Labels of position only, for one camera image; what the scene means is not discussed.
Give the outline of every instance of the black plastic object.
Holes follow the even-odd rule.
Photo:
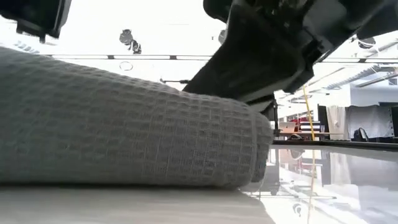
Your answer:
[[[0,14],[17,21],[17,32],[27,32],[40,37],[58,38],[66,23],[72,0],[2,0]]]
[[[248,102],[280,89],[293,92],[312,76],[300,49],[246,1],[235,0],[224,44],[184,91]]]

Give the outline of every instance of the white wall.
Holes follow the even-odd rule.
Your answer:
[[[351,105],[371,106],[379,102],[398,102],[398,88],[351,88]]]

